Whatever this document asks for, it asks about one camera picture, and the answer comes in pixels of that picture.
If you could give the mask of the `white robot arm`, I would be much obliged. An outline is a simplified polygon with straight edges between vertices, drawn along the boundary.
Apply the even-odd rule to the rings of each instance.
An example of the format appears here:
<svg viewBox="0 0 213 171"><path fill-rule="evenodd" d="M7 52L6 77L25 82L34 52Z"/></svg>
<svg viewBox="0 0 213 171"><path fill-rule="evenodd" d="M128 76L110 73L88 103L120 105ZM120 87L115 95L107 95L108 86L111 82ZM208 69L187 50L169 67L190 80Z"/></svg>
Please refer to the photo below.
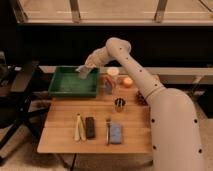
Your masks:
<svg viewBox="0 0 213 171"><path fill-rule="evenodd" d="M87 68L117 60L150 106L153 168L155 171L205 171L196 109L183 91L166 88L130 55L131 44L109 38L86 59Z"/></svg>

